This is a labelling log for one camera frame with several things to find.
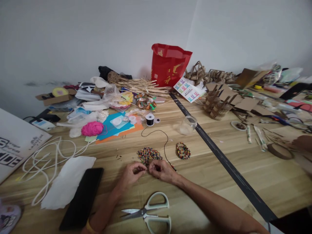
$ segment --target colorful bead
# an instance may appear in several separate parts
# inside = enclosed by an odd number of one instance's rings
[[[191,156],[191,151],[183,142],[178,142],[176,144],[176,154],[180,159],[189,159]]]
[[[150,147],[144,147],[143,149],[139,150],[137,154],[139,155],[138,158],[141,160],[141,163],[143,163],[146,167],[149,165],[150,159],[163,159],[157,150]]]

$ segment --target teal paper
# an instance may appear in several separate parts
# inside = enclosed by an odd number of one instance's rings
[[[122,126],[120,129],[114,127],[114,125],[111,123],[111,120],[117,118],[120,115],[124,116],[124,114],[116,113],[116,114],[109,115],[107,117],[107,119],[103,123],[104,128],[103,128],[102,133],[97,135],[98,140],[103,140],[105,138],[111,137],[111,136],[113,136],[115,134],[118,134],[120,132],[126,131],[126,130],[128,130],[131,127],[134,126],[133,124],[128,122],[124,126]]]

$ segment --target bracelet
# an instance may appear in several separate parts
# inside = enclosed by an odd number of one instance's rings
[[[85,226],[87,228],[87,230],[92,233],[92,234],[100,234],[99,232],[96,232],[95,230],[93,230],[93,228],[90,226],[90,223],[89,223],[89,219],[87,221],[87,224]]]
[[[180,159],[189,159],[191,156],[191,151],[183,142],[178,142],[176,144],[176,154]]]

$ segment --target hand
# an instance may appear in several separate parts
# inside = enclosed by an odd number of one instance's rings
[[[170,183],[176,184],[179,174],[165,160],[153,160],[149,165],[149,172],[152,176]]]
[[[312,145],[311,145],[312,136],[302,135],[295,139],[292,144],[298,147],[299,150],[305,150],[312,153]]]
[[[130,188],[143,174],[146,173],[146,170],[146,166],[140,162],[128,164],[116,187],[121,190]]]

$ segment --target pink yarn ball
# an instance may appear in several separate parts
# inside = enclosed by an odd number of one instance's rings
[[[90,122],[87,125],[83,126],[81,129],[81,134],[84,136],[95,136],[100,134],[103,130],[103,124],[97,121]]]

